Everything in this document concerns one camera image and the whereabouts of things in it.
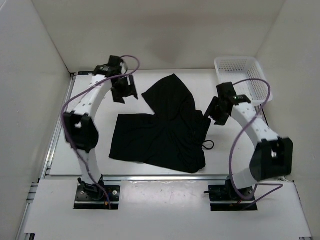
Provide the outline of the black shorts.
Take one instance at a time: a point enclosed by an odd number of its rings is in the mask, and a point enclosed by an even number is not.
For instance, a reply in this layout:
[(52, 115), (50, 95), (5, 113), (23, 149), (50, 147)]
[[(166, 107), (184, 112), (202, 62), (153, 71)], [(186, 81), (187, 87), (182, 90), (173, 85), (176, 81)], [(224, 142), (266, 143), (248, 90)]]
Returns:
[(211, 120), (196, 109), (186, 85), (172, 74), (142, 97), (154, 114), (118, 115), (109, 158), (191, 174), (203, 169)]

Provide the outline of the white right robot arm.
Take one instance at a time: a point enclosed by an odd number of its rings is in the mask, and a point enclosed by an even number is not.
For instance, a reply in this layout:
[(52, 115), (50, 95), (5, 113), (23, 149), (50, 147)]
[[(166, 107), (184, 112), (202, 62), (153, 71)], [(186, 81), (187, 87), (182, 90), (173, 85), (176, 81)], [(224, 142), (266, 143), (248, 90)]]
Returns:
[(289, 137), (280, 137), (274, 132), (255, 110), (251, 100), (246, 95), (238, 95), (234, 83), (225, 82), (217, 85), (215, 96), (207, 111), (206, 117), (211, 117), (215, 125), (224, 126), (229, 118), (233, 118), (242, 127), (235, 138), (242, 134), (251, 140), (254, 152), (249, 166), (234, 174), (232, 159), (236, 143), (229, 153), (229, 176), (225, 182), (224, 193), (230, 200), (241, 198), (248, 200), (252, 194), (244, 194), (248, 188), (261, 181), (288, 176), (292, 173), (293, 141)]

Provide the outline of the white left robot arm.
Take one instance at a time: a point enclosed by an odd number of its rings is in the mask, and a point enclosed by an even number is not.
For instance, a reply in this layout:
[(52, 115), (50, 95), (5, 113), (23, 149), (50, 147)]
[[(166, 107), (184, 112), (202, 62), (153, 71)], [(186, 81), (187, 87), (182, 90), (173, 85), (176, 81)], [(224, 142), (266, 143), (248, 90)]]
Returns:
[(115, 103), (124, 104), (125, 98), (138, 97), (134, 71), (128, 71), (124, 59), (124, 56), (111, 55), (108, 63), (97, 65), (88, 89), (70, 98), (61, 109), (60, 118), (65, 140), (80, 165), (80, 189), (94, 201), (109, 202), (96, 157), (99, 132), (94, 120), (97, 111), (108, 92), (111, 92)]

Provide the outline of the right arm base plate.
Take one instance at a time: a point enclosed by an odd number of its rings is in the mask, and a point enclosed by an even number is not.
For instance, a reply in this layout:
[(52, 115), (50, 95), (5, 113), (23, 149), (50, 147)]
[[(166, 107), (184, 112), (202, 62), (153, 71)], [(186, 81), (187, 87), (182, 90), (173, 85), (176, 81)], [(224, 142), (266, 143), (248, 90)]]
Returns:
[(211, 212), (257, 211), (256, 199), (242, 200), (238, 195), (230, 195), (224, 185), (209, 185), (203, 192), (209, 196)]

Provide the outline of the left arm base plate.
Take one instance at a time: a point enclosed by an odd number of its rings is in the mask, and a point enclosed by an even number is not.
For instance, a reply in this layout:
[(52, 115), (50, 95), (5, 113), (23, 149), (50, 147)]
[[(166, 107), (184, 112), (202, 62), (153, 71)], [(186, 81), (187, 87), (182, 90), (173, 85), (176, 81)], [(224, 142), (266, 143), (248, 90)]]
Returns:
[(120, 203), (121, 186), (105, 185), (104, 189), (109, 201), (100, 189), (89, 191), (78, 184), (73, 208), (75, 210), (118, 210)]

